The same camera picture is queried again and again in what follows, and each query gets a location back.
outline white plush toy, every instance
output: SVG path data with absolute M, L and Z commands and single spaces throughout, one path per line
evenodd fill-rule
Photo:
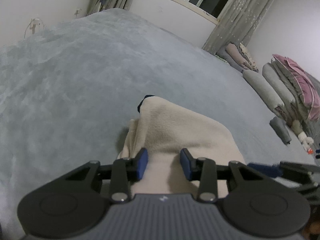
M 305 132 L 301 132 L 298 135 L 299 141 L 302 143 L 303 148 L 305 151 L 309 154 L 313 153 L 313 150 L 311 149 L 311 145 L 314 143 L 313 139 L 311 137 L 308 137 Z

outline blue gripper pad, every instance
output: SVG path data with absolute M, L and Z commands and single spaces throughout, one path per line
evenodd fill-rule
M 282 170 L 278 167 L 278 165 L 264 165 L 259 163 L 249 163 L 248 167 L 255 169 L 256 171 L 261 172 L 262 174 L 270 177 L 276 178 L 281 177 L 283 175 Z
M 180 164 L 183 169 L 184 176 L 187 180 L 191 181 L 191 162 L 183 150 L 180 151 Z
M 146 170 L 148 163 L 148 151 L 145 148 L 142 148 L 138 153 L 138 163 L 137 163 L 137 179 L 141 180 Z

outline curtain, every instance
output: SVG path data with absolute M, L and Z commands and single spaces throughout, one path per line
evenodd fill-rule
M 221 46 L 231 41 L 247 46 L 274 0 L 233 0 L 224 11 L 203 49 L 214 55 Z

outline cream fleece fabric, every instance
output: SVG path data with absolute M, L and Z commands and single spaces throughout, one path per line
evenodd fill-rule
M 188 148 L 194 158 L 211 158 L 220 165 L 231 160 L 244 163 L 225 126 L 159 97 L 143 101 L 140 118 L 130 121 L 118 158 L 135 157 L 142 147 L 148 150 L 149 161 L 143 179 L 132 185 L 132 195 L 190 192 L 196 196 L 199 182 L 185 178 L 179 161 L 182 148 Z M 225 182 L 218 181 L 219 197 L 227 194 Z

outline bed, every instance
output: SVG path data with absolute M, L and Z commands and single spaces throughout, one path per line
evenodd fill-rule
M 0 49 L 0 223 L 23 231 L 19 200 L 87 162 L 112 163 L 137 105 L 153 94 L 225 125 L 246 162 L 314 163 L 282 143 L 242 74 L 121 9 L 62 23 Z

